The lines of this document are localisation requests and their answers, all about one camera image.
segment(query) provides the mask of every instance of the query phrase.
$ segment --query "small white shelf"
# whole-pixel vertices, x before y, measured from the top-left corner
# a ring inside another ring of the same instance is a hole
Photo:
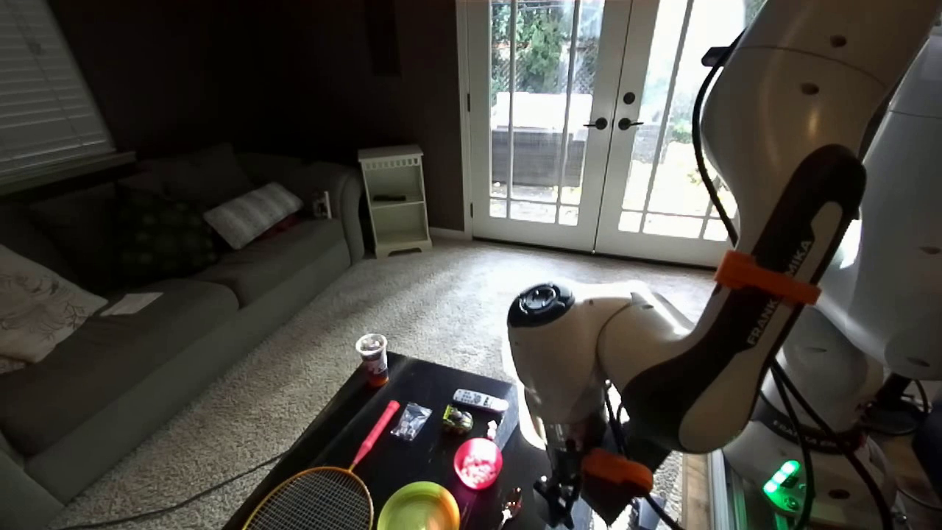
[[[415,144],[359,150],[377,259],[433,247],[421,156]]]

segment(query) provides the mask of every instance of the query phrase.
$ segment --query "white pillow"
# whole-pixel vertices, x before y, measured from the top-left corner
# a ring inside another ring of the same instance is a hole
[[[209,209],[203,218],[230,247],[238,250],[297,209],[297,194],[280,183],[268,183]]]
[[[88,294],[50,268],[0,244],[0,356],[41,362],[79,330],[106,297]]]

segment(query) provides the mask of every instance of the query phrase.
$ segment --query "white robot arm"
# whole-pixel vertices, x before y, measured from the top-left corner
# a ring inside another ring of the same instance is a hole
[[[742,433],[768,362],[860,215],[874,118],[939,6],[768,0],[704,109],[707,153],[739,203],[739,241],[698,324],[648,289],[580,300],[536,286],[509,309],[518,380],[550,445],[580,453],[598,442],[586,424],[606,383],[639,448],[704,453]]]

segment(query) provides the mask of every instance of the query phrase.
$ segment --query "carpet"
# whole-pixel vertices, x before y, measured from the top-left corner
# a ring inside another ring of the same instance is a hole
[[[88,527],[177,506],[283,451],[356,368],[353,342],[386,333],[392,350],[509,380],[506,309],[533,283],[618,294],[642,280],[683,315],[701,315],[712,274],[609,256],[439,239],[427,253],[365,259],[321,292],[165,430],[77,498],[56,527]],[[197,501],[115,527],[221,527],[262,465]],[[677,483],[671,459],[659,489]]]

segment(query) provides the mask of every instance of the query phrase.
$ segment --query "window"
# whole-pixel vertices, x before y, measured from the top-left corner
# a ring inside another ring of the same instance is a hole
[[[112,138],[44,0],[0,0],[0,188],[94,168]]]

